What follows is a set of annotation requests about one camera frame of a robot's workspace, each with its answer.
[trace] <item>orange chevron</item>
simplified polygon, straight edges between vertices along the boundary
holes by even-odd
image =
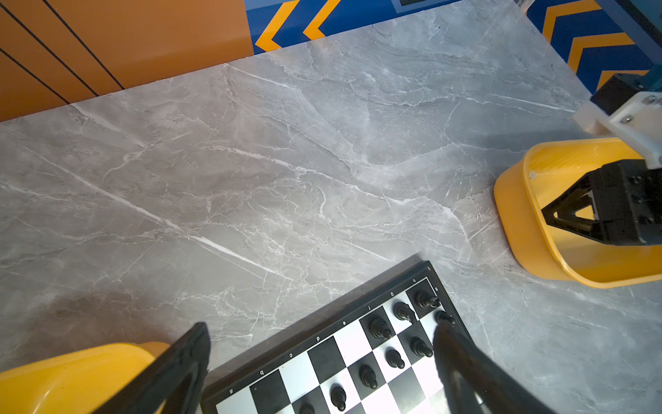
[[[326,3],[322,8],[317,12],[313,20],[310,21],[310,24],[303,31],[303,34],[308,36],[309,39],[321,39],[324,37],[324,33],[320,30],[320,25],[324,23],[327,17],[331,12],[338,6],[340,0],[326,0]]]
[[[600,74],[600,80],[598,81],[598,89],[602,87],[611,78],[616,74],[635,74],[635,75],[645,75],[647,70],[603,70]]]
[[[554,26],[556,25],[556,18],[567,15],[576,15],[577,13],[584,13],[587,11],[600,10],[601,7],[595,0],[579,0],[572,3],[551,6],[547,8],[545,14],[545,24],[542,27],[542,35],[551,42],[551,36],[554,33]]]
[[[596,34],[594,36],[580,36],[573,39],[568,56],[568,66],[577,73],[581,54],[586,48],[604,48],[607,46],[625,46],[634,44],[632,39],[625,33]]]
[[[297,4],[299,4],[299,0],[286,1],[281,4],[276,14],[271,18],[271,21],[260,35],[258,41],[255,42],[258,48],[261,48],[265,52],[271,52],[272,50],[281,48],[281,45],[273,41],[273,37],[278,33],[278,30],[283,26],[289,15],[292,14]]]

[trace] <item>gray marble surface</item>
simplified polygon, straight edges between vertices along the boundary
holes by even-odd
[[[463,0],[0,124],[0,370],[195,321],[211,368],[418,253],[560,413],[662,403],[662,284],[512,257],[493,184],[586,137],[511,0]]]

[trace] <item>yellow container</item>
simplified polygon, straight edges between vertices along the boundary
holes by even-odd
[[[167,347],[162,342],[110,344],[2,372],[0,412],[88,414]]]
[[[609,246],[548,226],[540,209],[609,162],[641,159],[618,138],[545,142],[495,185],[496,207],[515,258],[544,279],[616,287],[662,279],[662,246]],[[578,216],[592,219],[588,207]]]

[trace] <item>black square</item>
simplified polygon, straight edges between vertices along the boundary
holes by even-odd
[[[430,286],[430,283],[427,280],[423,280],[418,285],[412,287],[407,291],[407,296],[409,297],[409,301],[412,303],[412,306],[414,307],[414,312],[416,312],[419,319],[423,318],[423,316],[429,314],[430,312],[441,308],[441,307],[434,308],[434,307],[418,306],[415,300],[416,294],[418,292],[426,292],[430,296],[437,296],[437,294],[432,290],[432,286]]]
[[[308,351],[308,357],[320,384],[345,369],[345,361],[332,336]]]
[[[315,411],[315,414],[331,414],[329,407],[326,404],[326,400],[324,399],[324,394],[322,394],[322,390],[319,387],[293,402],[292,408],[294,409],[294,412],[298,413],[301,406],[304,404],[310,404]]]
[[[411,367],[391,380],[389,388],[402,414],[412,411],[425,399],[423,389],[420,387],[418,378]]]
[[[423,329],[423,325],[420,324],[420,321],[417,321],[409,328],[400,332],[398,334],[398,338],[400,339],[400,343],[404,348],[404,353],[407,355],[407,358],[409,358],[409,363],[412,365],[418,362],[421,358],[427,358],[424,356],[416,355],[412,350],[411,344],[412,344],[412,339],[414,337],[421,338],[428,346],[428,348],[432,349],[432,344],[430,343],[430,339],[428,339],[428,335],[425,333],[425,329]]]
[[[365,414],[365,409],[363,408],[363,405],[361,403],[358,403],[357,405],[354,405],[352,409],[350,409],[345,414]]]
[[[363,384],[363,382],[361,382],[361,378],[359,377],[359,370],[364,365],[368,365],[370,368],[373,369],[373,371],[375,371],[375,377],[377,377],[377,388],[372,389],[370,387],[366,387]],[[375,358],[375,355],[372,352],[370,352],[368,355],[364,356],[363,358],[359,359],[358,361],[350,365],[348,367],[348,371],[350,372],[350,376],[352,377],[352,382],[356,387],[356,391],[358,392],[360,399],[366,398],[368,395],[372,394],[376,389],[379,389],[379,387],[386,384],[386,380],[384,379],[384,374],[381,373],[381,370],[379,369],[379,365],[377,364],[377,359]]]
[[[389,329],[395,335],[395,330],[393,329],[393,325],[391,325],[391,322],[389,320],[389,317],[386,316],[386,311],[384,310],[383,306],[378,307],[374,311],[368,313],[366,316],[361,318],[361,327],[363,328],[363,332],[365,333],[365,336],[368,338],[368,343],[370,344],[370,347],[372,349],[377,348],[379,345],[383,344],[384,342],[388,341],[390,338],[375,338],[371,333],[370,330],[368,329],[368,325],[372,320],[376,317],[380,317],[386,322],[386,325],[388,325]]]
[[[274,414],[290,403],[279,370],[267,375],[250,387],[258,414]]]

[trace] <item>chess piece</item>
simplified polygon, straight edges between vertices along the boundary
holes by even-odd
[[[455,318],[453,318],[448,312],[446,311],[438,311],[437,313],[434,314],[434,320],[439,323],[441,321],[448,321],[451,323],[451,325],[455,325]]]
[[[393,313],[401,321],[409,321],[409,323],[416,322],[414,311],[405,302],[398,302],[393,305]]]
[[[315,409],[310,404],[304,404],[299,409],[299,414],[315,414]]]
[[[368,323],[368,330],[372,336],[378,339],[388,339],[393,336],[393,332],[389,329],[386,321],[378,316]]]
[[[428,292],[426,291],[420,291],[416,295],[414,295],[414,302],[416,304],[424,309],[429,308],[429,307],[437,307],[441,305],[441,302],[439,302],[439,298],[436,296],[431,296]]]
[[[368,365],[363,365],[359,369],[359,378],[361,383],[368,388],[377,389],[377,374]]]
[[[386,351],[386,362],[393,368],[400,368],[401,370],[404,368],[404,361],[400,356],[400,352],[395,349]]]
[[[421,338],[414,336],[411,342],[412,351],[418,356],[427,356],[428,358],[432,357],[432,350],[428,348],[428,345]]]
[[[331,404],[335,405],[339,411],[345,411],[345,401],[347,401],[347,394],[341,386],[331,389]]]

